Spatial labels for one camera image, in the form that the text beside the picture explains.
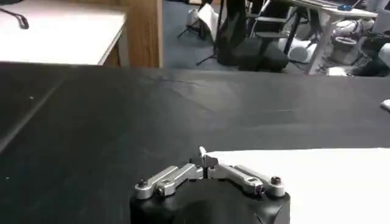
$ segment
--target screw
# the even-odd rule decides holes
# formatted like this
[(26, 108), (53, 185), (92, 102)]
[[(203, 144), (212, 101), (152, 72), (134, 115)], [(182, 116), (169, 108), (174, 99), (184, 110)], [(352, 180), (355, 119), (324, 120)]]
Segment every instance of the screw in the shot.
[(281, 182), (282, 182), (282, 180), (280, 179), (280, 177), (272, 177), (271, 178), (271, 184), (279, 185)]
[(255, 191), (256, 194), (261, 195), (265, 191), (265, 189), (262, 187), (262, 185), (259, 185), (256, 187)]
[(138, 182), (138, 187), (146, 187), (147, 181), (144, 179), (141, 179), (140, 182)]
[(159, 188), (157, 188), (156, 193), (159, 196), (164, 196), (164, 189), (162, 187), (159, 187)]

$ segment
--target metal linkage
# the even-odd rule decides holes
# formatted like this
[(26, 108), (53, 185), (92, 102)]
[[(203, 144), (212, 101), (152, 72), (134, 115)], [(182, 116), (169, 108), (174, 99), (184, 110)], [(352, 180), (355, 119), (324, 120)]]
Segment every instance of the metal linkage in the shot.
[(150, 198), (155, 190), (156, 184), (166, 178), (168, 175), (172, 174), (176, 170), (178, 170), (177, 166), (170, 166), (165, 170), (161, 171), (157, 175), (154, 175), (152, 178), (147, 181), (141, 180), (138, 184), (135, 185), (136, 197), (138, 199), (148, 199)]
[(181, 169), (170, 166), (147, 181), (141, 180), (135, 185), (136, 197), (148, 199), (156, 192), (161, 197), (175, 193), (176, 188), (188, 179), (202, 178), (203, 170), (194, 164), (188, 163)]
[(240, 185), (248, 194), (258, 195), (265, 191), (268, 195), (282, 197), (285, 195), (285, 186), (280, 177), (269, 178), (245, 166), (235, 167), (219, 164), (208, 170), (211, 178), (227, 178)]
[(176, 166), (170, 166), (148, 179), (141, 180), (135, 185), (136, 197), (138, 199), (148, 199), (154, 193), (161, 197), (167, 197), (175, 194), (184, 181), (200, 178), (225, 178), (240, 185), (243, 191), (260, 195), (263, 192), (273, 197), (283, 197), (285, 195), (285, 186), (279, 177), (269, 178), (245, 166), (235, 167), (225, 164), (218, 164), (218, 160), (208, 156), (203, 147), (199, 147), (200, 164), (188, 163), (178, 169)]

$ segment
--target gray carpet floor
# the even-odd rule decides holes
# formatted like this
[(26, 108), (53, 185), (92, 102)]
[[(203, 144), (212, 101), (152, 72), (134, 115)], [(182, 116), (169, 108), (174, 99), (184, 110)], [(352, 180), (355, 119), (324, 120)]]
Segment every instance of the gray carpet floor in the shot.
[[(196, 66), (196, 63), (213, 53), (211, 41), (201, 40), (196, 33), (187, 32), (180, 39), (176, 36), (185, 29), (187, 13), (190, 9), (199, 6), (188, 5), (182, 2), (163, 1), (163, 52), (164, 67), (171, 69), (199, 69), (212, 71), (237, 71), (237, 67), (227, 67), (209, 59)], [(289, 63), (284, 73), (301, 74), (302, 70)]]

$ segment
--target desk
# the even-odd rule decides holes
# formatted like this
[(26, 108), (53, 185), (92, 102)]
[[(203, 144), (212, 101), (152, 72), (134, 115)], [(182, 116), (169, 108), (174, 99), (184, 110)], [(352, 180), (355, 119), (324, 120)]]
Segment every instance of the desk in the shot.
[[(309, 62), (309, 66), (306, 70), (306, 73), (309, 75), (313, 75), (316, 73), (316, 70), (319, 66), (319, 63), (321, 62), (321, 57), (324, 54), (325, 47), (327, 46), (329, 39), (336, 28), (337, 22), (340, 19), (343, 19), (345, 17), (360, 17), (360, 18), (375, 18), (377, 17), (376, 13), (367, 12), (360, 9), (352, 9), (352, 11), (340, 11), (335, 8), (326, 8), (326, 7), (320, 7), (318, 5), (309, 4), (307, 2), (302, 2), (300, 0), (289, 0), (292, 4), (298, 6), (298, 7), (305, 7), (308, 9), (314, 9), (318, 10), (320, 13), (326, 13), (329, 15), (329, 19), (325, 25), (325, 29), (323, 30), (323, 33), (320, 37), (320, 40), (317, 44), (317, 48), (314, 51), (311, 60)], [(292, 31), (290, 33), (290, 37), (288, 38), (288, 42), (290, 41), (290, 44), (286, 43), (286, 46), (290, 46), (291, 42), (293, 40), (293, 37), (296, 32), (296, 28), (299, 25), (299, 20), (296, 19), (294, 21), (294, 24), (292, 25)]]
[(43, 0), (3, 8), (24, 15), (30, 28), (0, 13), (0, 61), (103, 65), (118, 42), (120, 64), (129, 65), (123, 11)]
[(388, 79), (3, 63), (0, 71), (4, 86), (50, 75), (42, 85), (59, 86), (0, 155), (0, 223), (129, 223), (134, 183), (188, 162), (199, 145), (390, 147), (390, 114), (379, 107)]

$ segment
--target black table surface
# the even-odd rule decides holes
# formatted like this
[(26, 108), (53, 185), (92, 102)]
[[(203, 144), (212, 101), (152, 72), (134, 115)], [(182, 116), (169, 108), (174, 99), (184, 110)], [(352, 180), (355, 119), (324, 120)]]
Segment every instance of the black table surface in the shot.
[(3, 132), (26, 96), (60, 84), (0, 155), (0, 223), (129, 223), (133, 185), (199, 145), (390, 147), (388, 79), (26, 64), (0, 75)]

